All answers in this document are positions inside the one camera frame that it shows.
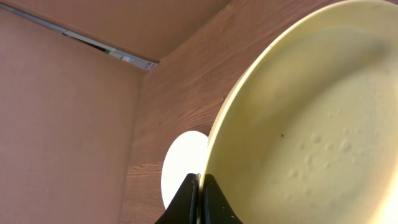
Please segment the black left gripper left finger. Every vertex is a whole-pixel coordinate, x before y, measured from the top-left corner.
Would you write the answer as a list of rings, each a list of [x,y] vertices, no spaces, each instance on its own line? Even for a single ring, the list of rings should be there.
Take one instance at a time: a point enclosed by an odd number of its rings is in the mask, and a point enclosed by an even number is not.
[[[195,174],[187,174],[171,203],[155,224],[196,224],[199,183]]]

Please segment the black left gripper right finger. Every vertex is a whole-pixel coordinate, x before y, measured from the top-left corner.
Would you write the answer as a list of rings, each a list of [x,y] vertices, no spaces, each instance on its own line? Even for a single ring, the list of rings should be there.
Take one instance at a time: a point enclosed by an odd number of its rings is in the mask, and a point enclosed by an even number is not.
[[[211,174],[207,174],[204,179],[201,222],[204,224],[243,224]]]

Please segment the white plate with sauce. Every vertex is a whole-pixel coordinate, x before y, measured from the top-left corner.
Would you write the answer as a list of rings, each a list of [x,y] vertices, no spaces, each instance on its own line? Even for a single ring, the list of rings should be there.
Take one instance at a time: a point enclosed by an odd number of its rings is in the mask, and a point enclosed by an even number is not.
[[[208,155],[208,136],[199,131],[187,131],[170,145],[161,173],[161,194],[168,208],[187,174],[201,174]]]

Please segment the yellow plate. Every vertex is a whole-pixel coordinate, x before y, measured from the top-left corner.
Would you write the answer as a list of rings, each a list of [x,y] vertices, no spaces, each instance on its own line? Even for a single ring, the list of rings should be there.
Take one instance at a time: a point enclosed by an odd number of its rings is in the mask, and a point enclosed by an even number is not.
[[[397,5],[342,1],[290,26],[244,72],[207,174],[242,223],[397,222]]]

